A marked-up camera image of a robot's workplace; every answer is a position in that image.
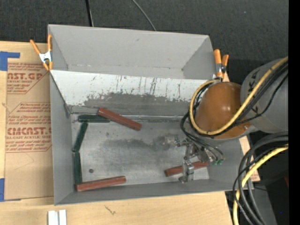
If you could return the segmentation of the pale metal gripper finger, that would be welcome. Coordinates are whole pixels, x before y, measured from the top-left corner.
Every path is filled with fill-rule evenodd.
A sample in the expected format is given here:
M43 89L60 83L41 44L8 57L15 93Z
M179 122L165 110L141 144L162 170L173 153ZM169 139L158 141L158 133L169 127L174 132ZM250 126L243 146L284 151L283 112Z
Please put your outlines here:
M194 180L195 167L190 160L185 160L182 165L182 176L179 177L181 183Z
M186 138L179 138L178 136L174 138L175 147L184 147L187 146L188 140Z

